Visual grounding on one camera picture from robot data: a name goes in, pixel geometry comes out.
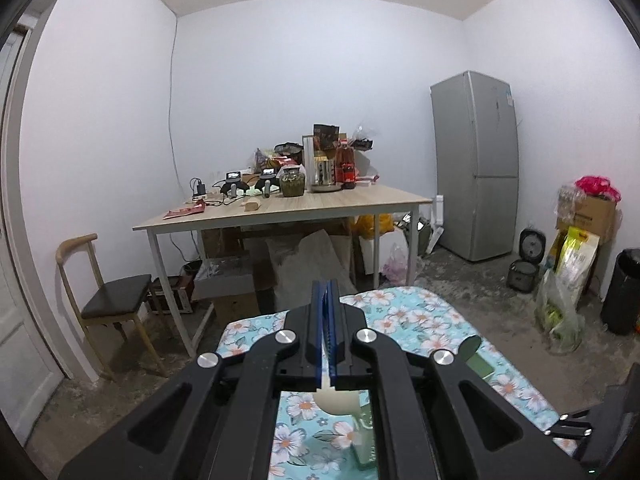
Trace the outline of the cream plastic ladle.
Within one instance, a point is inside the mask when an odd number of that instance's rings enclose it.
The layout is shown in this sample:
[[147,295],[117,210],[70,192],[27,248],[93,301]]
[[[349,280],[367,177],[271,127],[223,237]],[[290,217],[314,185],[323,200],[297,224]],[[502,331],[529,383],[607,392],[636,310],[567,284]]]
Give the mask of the cream plastic ladle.
[[359,392],[336,390],[330,385],[329,376],[322,376],[321,387],[312,396],[318,408],[330,415],[355,416],[361,413]]

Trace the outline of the floral turquoise tablecloth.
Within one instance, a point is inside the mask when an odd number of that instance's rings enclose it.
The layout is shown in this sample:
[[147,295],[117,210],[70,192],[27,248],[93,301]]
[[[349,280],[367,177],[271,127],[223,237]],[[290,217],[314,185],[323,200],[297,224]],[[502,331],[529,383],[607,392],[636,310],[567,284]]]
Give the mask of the floral turquoise tablecloth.
[[[390,336],[402,350],[429,356],[436,350],[456,351],[477,334],[471,323],[434,292],[416,286],[360,292],[343,296],[366,315],[367,324]],[[243,315],[224,328],[217,353],[223,358],[250,350],[260,338],[283,327],[285,312]],[[484,379],[538,429],[559,419],[544,396],[486,338],[478,349],[485,361]],[[352,450],[355,422],[318,408],[309,392],[285,392],[280,397],[269,479],[375,479],[375,466],[361,465]]]

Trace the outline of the green plastic utensil holder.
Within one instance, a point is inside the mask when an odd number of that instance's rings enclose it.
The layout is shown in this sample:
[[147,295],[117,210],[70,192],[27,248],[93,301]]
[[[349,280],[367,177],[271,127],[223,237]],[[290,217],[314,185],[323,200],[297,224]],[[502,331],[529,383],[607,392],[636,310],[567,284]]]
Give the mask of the green plastic utensil holder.
[[[478,354],[482,343],[480,336],[474,335],[470,344],[460,344],[458,355],[462,356],[466,365],[485,382],[494,374],[495,369]],[[376,465],[376,451],[374,443],[374,423],[371,413],[371,403],[368,398],[360,394],[360,411],[352,414],[352,454],[356,458],[359,469],[372,469]]]

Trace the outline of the black trash bin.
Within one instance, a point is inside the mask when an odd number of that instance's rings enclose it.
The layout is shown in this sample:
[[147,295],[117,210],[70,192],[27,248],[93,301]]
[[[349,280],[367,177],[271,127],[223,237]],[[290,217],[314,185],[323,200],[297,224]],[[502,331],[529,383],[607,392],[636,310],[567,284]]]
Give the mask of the black trash bin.
[[640,249],[627,248],[615,260],[600,318],[608,331],[626,336],[634,331],[639,316]]

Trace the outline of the wooden top metal table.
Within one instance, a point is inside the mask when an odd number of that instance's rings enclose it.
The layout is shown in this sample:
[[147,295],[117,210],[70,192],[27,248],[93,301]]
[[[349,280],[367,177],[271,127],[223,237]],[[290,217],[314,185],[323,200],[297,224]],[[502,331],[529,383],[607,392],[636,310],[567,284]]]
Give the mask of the wooden top metal table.
[[416,278],[420,207],[431,205],[432,203],[434,203],[434,200],[431,198],[401,191],[398,188],[390,188],[387,185],[360,185],[352,190],[333,193],[306,193],[299,197],[290,198],[277,195],[271,198],[264,198],[255,211],[245,210],[244,202],[237,200],[230,205],[207,206],[199,214],[190,214],[190,216],[172,219],[157,216],[142,222],[135,226],[134,229],[145,232],[148,237],[155,270],[167,299],[169,312],[186,353],[191,358],[194,358],[207,322],[202,321],[193,335],[186,329],[168,282],[168,275],[162,252],[160,251],[160,243],[158,242],[160,234],[201,232],[209,229],[231,228],[232,226],[263,226],[264,224],[273,223],[317,221],[356,217],[360,216],[360,214],[372,214],[372,216],[377,217],[380,214],[406,212],[410,218],[406,284],[411,285]]

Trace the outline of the glass jar of pickles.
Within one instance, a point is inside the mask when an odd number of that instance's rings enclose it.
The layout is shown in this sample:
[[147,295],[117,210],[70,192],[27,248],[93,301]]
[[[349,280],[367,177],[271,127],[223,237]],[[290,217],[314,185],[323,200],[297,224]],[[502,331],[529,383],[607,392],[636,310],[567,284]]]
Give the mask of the glass jar of pickles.
[[299,166],[285,166],[279,174],[279,188],[284,197],[299,197],[305,194],[306,174]]

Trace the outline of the black rice cooker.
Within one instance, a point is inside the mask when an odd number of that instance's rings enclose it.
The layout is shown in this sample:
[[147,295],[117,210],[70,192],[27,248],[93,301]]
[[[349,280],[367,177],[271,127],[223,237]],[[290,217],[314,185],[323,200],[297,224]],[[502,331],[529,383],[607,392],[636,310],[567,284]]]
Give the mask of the black rice cooker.
[[532,228],[524,229],[518,239],[518,260],[509,266],[506,286],[523,294],[532,292],[536,286],[545,250],[544,233]]

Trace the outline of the wooden chair black seat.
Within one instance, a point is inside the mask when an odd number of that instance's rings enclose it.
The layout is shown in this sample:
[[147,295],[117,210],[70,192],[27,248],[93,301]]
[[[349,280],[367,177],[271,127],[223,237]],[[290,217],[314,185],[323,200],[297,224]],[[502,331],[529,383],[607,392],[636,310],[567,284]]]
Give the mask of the wooden chair black seat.
[[[145,329],[140,318],[142,306],[148,299],[151,299],[152,304],[157,308],[160,322],[166,330],[169,330],[162,306],[153,289],[152,276],[150,274],[139,274],[130,276],[129,278],[119,278],[118,280],[109,282],[104,281],[93,245],[97,239],[98,234],[90,233],[63,240],[62,243],[58,245],[58,248],[56,248],[55,262],[58,266],[58,272],[60,272],[62,284],[68,302],[76,316],[76,320],[84,332],[91,349],[102,365],[104,373],[108,378],[111,378],[111,380],[116,380],[115,374],[101,353],[96,340],[91,335],[89,330],[90,326],[113,325],[115,330],[122,336],[122,339],[127,341],[128,337],[122,324],[125,322],[133,322],[146,350],[148,350],[150,356],[152,356],[152,359],[155,361],[158,371],[163,377],[166,377],[168,375],[166,366],[157,353],[148,331]],[[96,286],[98,286],[96,292],[83,308],[79,307],[72,285],[70,284],[70,279],[65,270],[66,261],[74,252],[78,252],[78,250],[85,250],[87,252],[93,277],[96,281]]]

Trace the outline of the yellow white bag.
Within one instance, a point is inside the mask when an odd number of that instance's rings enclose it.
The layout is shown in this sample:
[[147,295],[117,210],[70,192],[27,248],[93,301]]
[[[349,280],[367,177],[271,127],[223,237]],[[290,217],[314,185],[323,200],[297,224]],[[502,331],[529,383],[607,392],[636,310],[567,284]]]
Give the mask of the yellow white bag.
[[546,265],[555,274],[556,282],[568,293],[576,307],[593,263],[596,261],[600,237],[589,231],[569,226],[556,233],[549,249]]

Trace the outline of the red oil bottle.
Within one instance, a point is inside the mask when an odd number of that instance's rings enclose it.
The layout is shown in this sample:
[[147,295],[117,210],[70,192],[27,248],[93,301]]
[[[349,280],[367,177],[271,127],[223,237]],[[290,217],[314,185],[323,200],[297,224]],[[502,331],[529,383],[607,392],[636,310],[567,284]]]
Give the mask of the red oil bottle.
[[356,186],[355,151],[347,140],[341,140],[335,152],[335,180],[343,190]]

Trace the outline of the cardboard box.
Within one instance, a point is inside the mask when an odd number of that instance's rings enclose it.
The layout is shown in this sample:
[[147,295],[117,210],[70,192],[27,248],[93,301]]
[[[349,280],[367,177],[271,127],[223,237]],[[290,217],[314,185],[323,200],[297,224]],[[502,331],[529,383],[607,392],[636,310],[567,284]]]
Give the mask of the cardboard box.
[[555,227],[560,231],[570,226],[588,231],[600,238],[600,244],[612,240],[616,225],[617,204],[600,197],[582,196],[578,200],[559,200]]

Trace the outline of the pink plastic bag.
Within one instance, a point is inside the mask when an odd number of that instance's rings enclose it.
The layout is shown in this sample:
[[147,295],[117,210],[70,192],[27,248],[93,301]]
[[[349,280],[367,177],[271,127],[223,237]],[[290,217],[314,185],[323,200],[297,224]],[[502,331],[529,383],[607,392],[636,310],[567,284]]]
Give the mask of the pink plastic bag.
[[611,180],[600,176],[585,176],[575,181],[575,186],[587,196],[597,197],[601,200],[619,203],[622,199],[620,191],[611,183]]

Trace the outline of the grey refrigerator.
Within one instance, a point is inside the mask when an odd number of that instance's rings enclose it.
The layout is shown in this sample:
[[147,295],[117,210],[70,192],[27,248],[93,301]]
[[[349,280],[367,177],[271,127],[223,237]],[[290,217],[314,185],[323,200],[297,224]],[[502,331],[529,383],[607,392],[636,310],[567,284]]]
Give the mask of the grey refrigerator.
[[518,214],[518,126],[511,87],[466,72],[431,88],[440,244],[471,261],[508,254]]

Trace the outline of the white door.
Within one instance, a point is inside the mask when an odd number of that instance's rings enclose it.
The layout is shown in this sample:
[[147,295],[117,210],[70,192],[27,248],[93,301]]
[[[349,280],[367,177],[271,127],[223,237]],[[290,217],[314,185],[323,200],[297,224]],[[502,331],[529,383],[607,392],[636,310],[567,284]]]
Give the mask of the white door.
[[32,0],[1,49],[1,414],[19,444],[62,379],[99,378],[43,291],[26,232],[20,134],[32,62],[58,0]]

